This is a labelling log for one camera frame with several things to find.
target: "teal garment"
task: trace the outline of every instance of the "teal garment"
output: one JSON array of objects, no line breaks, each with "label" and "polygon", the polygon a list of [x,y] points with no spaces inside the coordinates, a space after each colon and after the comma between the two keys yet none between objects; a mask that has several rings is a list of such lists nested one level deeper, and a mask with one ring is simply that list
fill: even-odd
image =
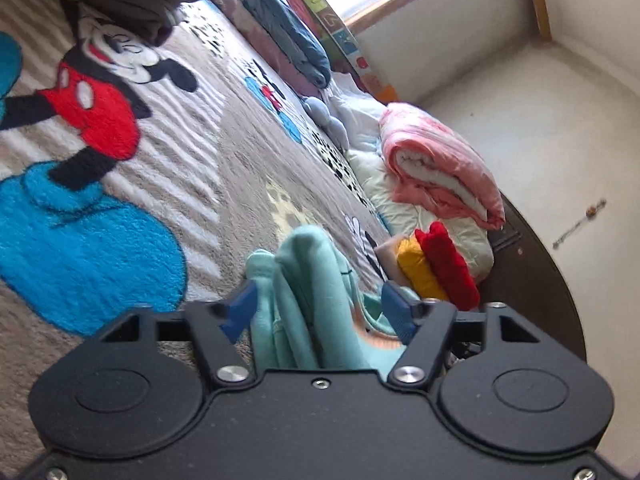
[{"label": "teal garment", "polygon": [[404,351],[378,348],[358,336],[353,309],[361,311],[370,333],[394,332],[380,296],[361,293],[358,275],[321,228],[295,229],[276,254],[255,251],[246,276],[258,288],[251,337],[259,372],[374,368],[386,379]]}]

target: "floor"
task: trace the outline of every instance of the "floor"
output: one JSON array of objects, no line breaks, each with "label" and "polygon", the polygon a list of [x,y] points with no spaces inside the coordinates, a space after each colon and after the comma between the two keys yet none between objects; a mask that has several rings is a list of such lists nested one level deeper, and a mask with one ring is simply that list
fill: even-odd
[{"label": "floor", "polygon": [[[640,471],[640,98],[560,46],[528,44],[423,105],[463,134],[546,245],[577,304],[588,362],[612,386],[599,451]],[[591,204],[604,211],[557,251]]]}]

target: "screw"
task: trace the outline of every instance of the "screw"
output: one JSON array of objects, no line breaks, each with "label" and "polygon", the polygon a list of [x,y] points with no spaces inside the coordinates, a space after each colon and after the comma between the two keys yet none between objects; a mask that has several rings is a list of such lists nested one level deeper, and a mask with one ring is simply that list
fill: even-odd
[{"label": "screw", "polygon": [[402,366],[394,370],[394,377],[405,384],[419,383],[424,379],[424,370],[417,366]]},{"label": "screw", "polygon": [[596,473],[593,469],[586,467],[575,474],[574,480],[596,480]]},{"label": "screw", "polygon": [[223,366],[216,372],[216,375],[225,383],[240,383],[249,376],[249,370],[243,366]]},{"label": "screw", "polygon": [[326,390],[329,386],[331,386],[331,381],[327,379],[316,379],[311,384],[318,390]]},{"label": "screw", "polygon": [[52,467],[47,471],[47,480],[66,480],[66,473],[59,467]]}]

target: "mickey mouse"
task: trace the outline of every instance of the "mickey mouse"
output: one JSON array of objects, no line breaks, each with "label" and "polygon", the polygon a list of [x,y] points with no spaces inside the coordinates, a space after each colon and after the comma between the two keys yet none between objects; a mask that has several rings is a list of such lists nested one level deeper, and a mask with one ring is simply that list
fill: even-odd
[{"label": "mickey mouse", "polygon": [[58,66],[55,88],[4,100],[0,131],[56,115],[78,128],[87,146],[48,174],[60,186],[78,191],[136,153],[140,142],[136,121],[151,117],[152,111],[130,83],[146,84],[168,75],[186,92],[195,92],[198,83],[190,70],[173,59],[161,59],[128,30],[100,18],[81,18],[77,2],[60,3],[76,45]]}]

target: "beige blanket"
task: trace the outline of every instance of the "beige blanket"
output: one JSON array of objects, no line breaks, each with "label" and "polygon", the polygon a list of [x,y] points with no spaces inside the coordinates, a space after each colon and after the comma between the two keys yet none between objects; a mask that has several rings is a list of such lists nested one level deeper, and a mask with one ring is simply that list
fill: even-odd
[{"label": "beige blanket", "polygon": [[364,289],[380,280],[365,234],[387,234],[344,159],[220,13],[185,10],[190,22],[153,49],[77,2],[0,0],[6,474],[41,450],[33,381],[126,308],[220,298],[253,250],[306,222]]}]

